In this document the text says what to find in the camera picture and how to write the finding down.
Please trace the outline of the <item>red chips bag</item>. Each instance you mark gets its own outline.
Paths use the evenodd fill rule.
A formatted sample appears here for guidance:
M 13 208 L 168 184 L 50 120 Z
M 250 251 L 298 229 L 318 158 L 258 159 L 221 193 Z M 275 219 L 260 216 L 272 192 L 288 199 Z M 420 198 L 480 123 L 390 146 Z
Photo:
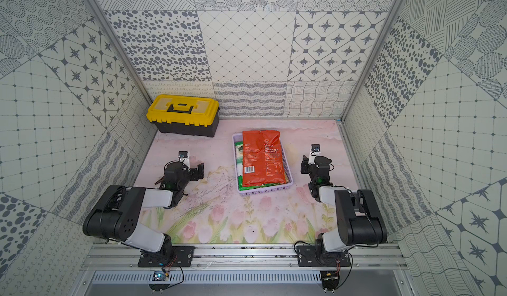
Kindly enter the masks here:
M 279 131 L 244 131 L 243 173 L 244 187 L 285 184 L 283 151 Z

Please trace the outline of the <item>green Chuba cassava chips bag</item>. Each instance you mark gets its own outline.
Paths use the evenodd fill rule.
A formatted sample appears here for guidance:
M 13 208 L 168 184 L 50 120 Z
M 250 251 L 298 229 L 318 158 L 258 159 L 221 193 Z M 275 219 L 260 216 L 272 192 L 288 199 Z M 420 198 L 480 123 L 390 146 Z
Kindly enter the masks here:
M 268 188 L 273 186 L 281 185 L 281 183 L 267 183 L 262 184 L 260 186 L 255 187 L 245 187 L 243 185 L 243 141 L 234 143 L 235 152 L 236 152 L 236 174 L 238 181 L 238 190 L 240 193 L 246 194 L 247 191 Z

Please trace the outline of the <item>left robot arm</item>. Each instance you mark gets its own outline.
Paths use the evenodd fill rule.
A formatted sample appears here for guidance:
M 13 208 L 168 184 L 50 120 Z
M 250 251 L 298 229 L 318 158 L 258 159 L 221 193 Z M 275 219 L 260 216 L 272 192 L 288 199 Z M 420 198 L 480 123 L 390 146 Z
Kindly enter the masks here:
M 190 168 L 185 161 L 174 160 L 165 165 L 158 189 L 110 185 L 84 219 L 83 233 L 165 259 L 172 258 L 170 236 L 143 225 L 139 220 L 141 210 L 176 207 L 186 196 L 186 186 L 204 178 L 204 168 L 203 163 Z

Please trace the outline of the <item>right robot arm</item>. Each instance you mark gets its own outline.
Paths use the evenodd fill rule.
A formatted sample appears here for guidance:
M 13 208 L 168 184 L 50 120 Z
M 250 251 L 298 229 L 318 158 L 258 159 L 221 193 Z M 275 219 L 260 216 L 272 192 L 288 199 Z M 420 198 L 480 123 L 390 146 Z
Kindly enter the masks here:
M 301 173 L 310 177 L 312 198 L 334 208 L 336 213 L 337 228 L 318 235 L 316 254 L 337 254 L 353 247 L 377 247 L 387 242 L 387 229 L 373 192 L 333 185 L 330 180 L 333 167 L 329 158 L 315 153 L 302 157 Z

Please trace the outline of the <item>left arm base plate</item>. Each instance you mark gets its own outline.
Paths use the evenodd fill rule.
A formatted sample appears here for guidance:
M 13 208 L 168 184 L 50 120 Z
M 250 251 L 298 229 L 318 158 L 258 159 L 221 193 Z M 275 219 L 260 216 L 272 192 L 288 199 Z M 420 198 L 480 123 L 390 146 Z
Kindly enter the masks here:
M 194 257 L 194 246 L 172 246 L 164 252 L 141 251 L 137 266 L 140 268 L 168 267 L 169 265 L 189 268 Z

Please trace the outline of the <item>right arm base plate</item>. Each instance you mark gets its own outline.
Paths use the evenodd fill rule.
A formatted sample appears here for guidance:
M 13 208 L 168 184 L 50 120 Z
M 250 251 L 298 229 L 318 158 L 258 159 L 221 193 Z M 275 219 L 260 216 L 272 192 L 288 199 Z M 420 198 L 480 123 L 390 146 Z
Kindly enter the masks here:
M 294 250 L 298 258 L 298 266 L 310 267 L 350 267 L 351 259 L 344 252 L 326 252 L 313 245 L 296 245 Z

